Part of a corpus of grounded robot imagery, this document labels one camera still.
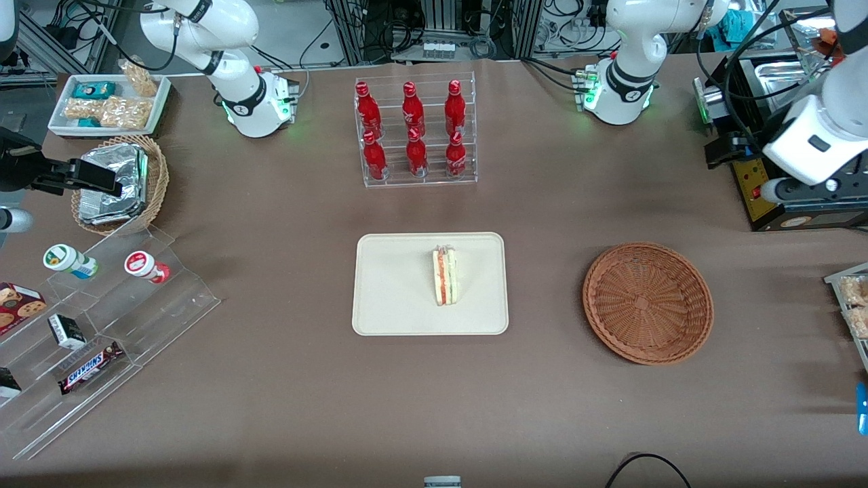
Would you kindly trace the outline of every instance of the cookie box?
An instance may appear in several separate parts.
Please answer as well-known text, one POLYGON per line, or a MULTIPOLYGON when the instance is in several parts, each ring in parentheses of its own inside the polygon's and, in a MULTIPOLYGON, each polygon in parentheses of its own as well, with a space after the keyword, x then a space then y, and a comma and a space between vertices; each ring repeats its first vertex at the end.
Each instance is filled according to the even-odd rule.
POLYGON ((46 307, 39 292, 0 281, 0 335, 7 333, 46 307))

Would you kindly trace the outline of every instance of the sandwich slice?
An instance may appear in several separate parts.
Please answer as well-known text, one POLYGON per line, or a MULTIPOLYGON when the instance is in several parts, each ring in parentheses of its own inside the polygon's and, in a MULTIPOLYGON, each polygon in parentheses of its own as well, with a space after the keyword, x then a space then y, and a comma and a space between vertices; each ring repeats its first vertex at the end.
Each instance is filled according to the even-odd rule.
POLYGON ((454 305, 458 302, 458 271, 455 249, 437 246, 432 253, 434 259, 434 292, 437 304, 454 305))

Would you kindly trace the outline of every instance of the yellow panel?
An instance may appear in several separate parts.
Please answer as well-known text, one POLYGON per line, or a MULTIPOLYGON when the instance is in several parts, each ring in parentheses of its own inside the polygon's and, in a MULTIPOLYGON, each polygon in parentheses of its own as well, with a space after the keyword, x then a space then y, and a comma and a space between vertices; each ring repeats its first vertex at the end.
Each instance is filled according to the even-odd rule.
POLYGON ((741 197, 745 201, 751 221, 756 222, 760 217, 768 214, 778 206, 778 204, 763 200, 761 197, 757 199, 753 198, 753 189, 762 186, 763 183, 768 181, 766 167, 763 166, 761 158, 747 162, 734 162, 733 169, 739 181, 741 197))

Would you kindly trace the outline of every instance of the brown woven basket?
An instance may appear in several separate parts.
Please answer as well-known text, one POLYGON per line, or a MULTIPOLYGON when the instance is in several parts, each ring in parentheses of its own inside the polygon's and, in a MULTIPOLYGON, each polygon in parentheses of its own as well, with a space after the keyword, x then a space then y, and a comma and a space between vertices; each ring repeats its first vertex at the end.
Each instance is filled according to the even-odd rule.
MULTIPOLYGON (((146 135, 120 135, 100 144, 100 148, 122 144, 124 142, 130 144, 138 144, 148 154, 148 200, 147 207, 134 220, 140 222, 144 227, 147 227, 157 214, 160 213, 163 198, 166 196, 166 188, 168 187, 168 166, 166 165, 166 157, 160 151, 160 146, 153 139, 146 135)), ((88 225, 78 218, 78 205, 82 200, 82 194, 76 190, 72 192, 72 218, 83 229, 90 232, 109 235, 118 227, 126 222, 112 222, 110 224, 102 224, 98 226, 88 225)))
POLYGON ((585 277, 582 303, 603 343, 643 365, 689 358, 705 344, 714 320, 699 271, 653 242, 629 242, 601 254, 585 277))

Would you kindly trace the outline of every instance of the small bottle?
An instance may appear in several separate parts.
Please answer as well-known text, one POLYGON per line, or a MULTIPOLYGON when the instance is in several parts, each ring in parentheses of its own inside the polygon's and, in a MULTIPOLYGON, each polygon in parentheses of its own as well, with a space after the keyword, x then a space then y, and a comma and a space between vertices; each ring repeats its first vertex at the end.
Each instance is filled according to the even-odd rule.
POLYGON ((446 98, 446 135, 452 137, 456 132, 464 133, 464 111, 467 104, 461 96, 461 82, 449 82, 449 96, 446 98))
POLYGON ((95 259, 79 253, 72 246, 55 244, 45 251, 43 264, 51 271, 69 273, 81 280, 90 278, 99 270, 100 265, 95 259))
POLYGON ((356 83, 356 95, 358 95, 358 114, 362 116, 362 127, 372 131, 378 140, 381 139, 383 137, 383 117, 380 116, 377 101, 371 96, 368 83, 356 83))
POLYGON ((123 263, 123 268, 127 270, 127 273, 137 278, 150 280, 151 283, 156 285, 168 280, 168 277, 172 274, 172 270, 165 263, 157 261, 154 259, 154 256, 144 251, 135 251, 127 256, 127 260, 123 263))
POLYGON ((385 151, 377 142, 377 137, 372 130, 366 130, 362 136, 365 140, 365 163, 368 165, 368 174, 374 180, 382 181, 389 177, 389 167, 385 163, 385 151))
POLYGON ((404 83, 404 104, 401 109, 404 111, 404 122, 407 124, 407 130, 418 129, 419 136, 425 137, 425 114, 422 109, 422 101, 416 95, 414 82, 404 83))
POLYGON ((456 132, 449 139, 449 147, 446 148, 446 176, 457 180, 464 175, 467 166, 467 150, 462 144, 460 132, 456 132))
POLYGON ((407 160, 410 161, 410 172, 417 178, 425 178, 428 174, 428 149, 422 142, 419 129, 413 128, 407 133, 407 160))

